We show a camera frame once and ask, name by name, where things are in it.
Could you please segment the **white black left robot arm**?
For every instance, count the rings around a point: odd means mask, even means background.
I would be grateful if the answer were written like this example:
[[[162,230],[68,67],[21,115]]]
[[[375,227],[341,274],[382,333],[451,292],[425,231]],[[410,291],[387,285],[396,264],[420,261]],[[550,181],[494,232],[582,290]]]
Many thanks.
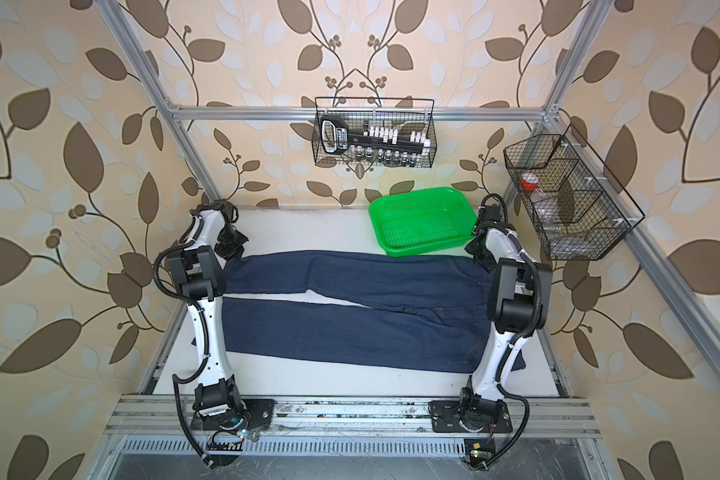
[[[195,331],[198,367],[187,377],[172,376],[174,397],[194,384],[192,410],[202,420],[229,420],[237,429],[246,418],[227,357],[223,333],[225,264],[240,258],[247,237],[235,226],[238,209],[227,200],[198,205],[178,242],[162,251],[153,266],[153,281],[166,296],[187,306]]]

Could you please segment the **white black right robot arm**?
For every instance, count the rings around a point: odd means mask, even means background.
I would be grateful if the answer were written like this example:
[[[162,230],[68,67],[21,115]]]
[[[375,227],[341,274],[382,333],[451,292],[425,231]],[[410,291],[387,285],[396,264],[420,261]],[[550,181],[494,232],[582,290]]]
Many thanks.
[[[552,273],[521,245],[501,205],[480,207],[466,251],[492,274],[488,341],[459,400],[460,425],[480,432],[504,415],[509,374],[524,345],[546,321]]]

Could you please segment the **green perforated plastic basket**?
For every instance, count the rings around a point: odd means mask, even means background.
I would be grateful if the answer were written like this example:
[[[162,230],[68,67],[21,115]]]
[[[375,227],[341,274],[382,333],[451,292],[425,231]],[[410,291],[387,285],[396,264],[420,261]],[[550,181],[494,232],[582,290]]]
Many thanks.
[[[464,246],[477,222],[466,197],[449,187],[383,197],[368,213],[379,246],[391,257]]]

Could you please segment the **dark blue denim trousers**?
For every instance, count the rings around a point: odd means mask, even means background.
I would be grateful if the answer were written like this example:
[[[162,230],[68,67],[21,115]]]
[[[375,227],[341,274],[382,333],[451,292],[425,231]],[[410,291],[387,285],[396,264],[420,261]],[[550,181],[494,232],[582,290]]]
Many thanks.
[[[469,374],[489,338],[494,276],[468,257],[292,251],[223,275],[230,352]]]

